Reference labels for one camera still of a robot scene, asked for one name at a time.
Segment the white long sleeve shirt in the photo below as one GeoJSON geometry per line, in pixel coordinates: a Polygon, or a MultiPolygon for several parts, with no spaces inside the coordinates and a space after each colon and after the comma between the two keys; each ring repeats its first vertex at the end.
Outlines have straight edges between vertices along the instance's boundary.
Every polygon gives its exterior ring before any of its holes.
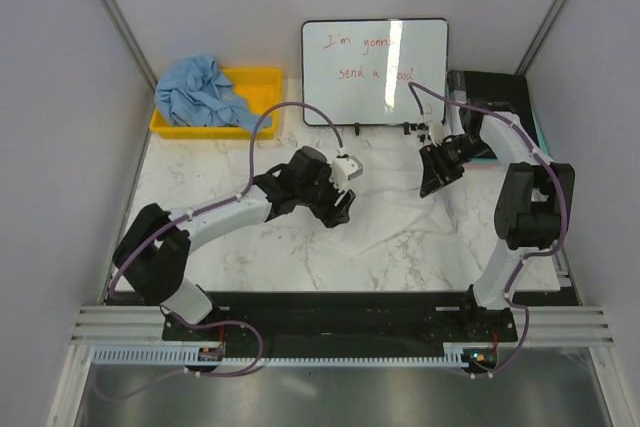
{"type": "Polygon", "coordinates": [[[462,184],[424,198],[419,195],[422,168],[417,150],[356,149],[353,154],[364,165],[364,173],[350,183],[356,200],[349,210],[348,223],[327,229],[309,209],[297,207],[270,224],[309,231],[357,256],[402,232],[453,234],[467,219],[462,184]]]}

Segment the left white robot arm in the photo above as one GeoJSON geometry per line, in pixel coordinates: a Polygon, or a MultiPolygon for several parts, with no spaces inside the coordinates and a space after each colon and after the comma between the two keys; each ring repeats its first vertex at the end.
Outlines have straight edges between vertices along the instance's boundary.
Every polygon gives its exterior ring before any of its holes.
{"type": "Polygon", "coordinates": [[[346,224],[356,199],[349,184],[362,173],[354,156],[341,153],[328,160],[304,146],[288,162],[251,177],[247,188],[225,199],[174,210],[148,204],[116,247],[116,276],[126,279],[144,304],[180,318],[196,339],[211,339],[220,318],[206,293],[185,277],[190,255],[231,232],[298,207],[307,208],[326,228],[346,224]]]}

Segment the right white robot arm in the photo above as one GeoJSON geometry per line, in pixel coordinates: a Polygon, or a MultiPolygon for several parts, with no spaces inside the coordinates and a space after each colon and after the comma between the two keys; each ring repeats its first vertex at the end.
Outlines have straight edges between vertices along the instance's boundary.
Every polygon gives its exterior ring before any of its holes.
{"type": "Polygon", "coordinates": [[[489,310],[513,305],[513,290],[529,260],[553,256],[568,231],[575,171],[544,154],[511,112],[473,105],[459,106],[471,114],[462,134],[420,148],[423,173],[419,195],[424,198],[460,180],[464,165],[491,151],[505,169],[494,210],[498,241],[489,263],[471,285],[475,306],[458,315],[467,339],[483,339],[494,328],[489,310]]]}

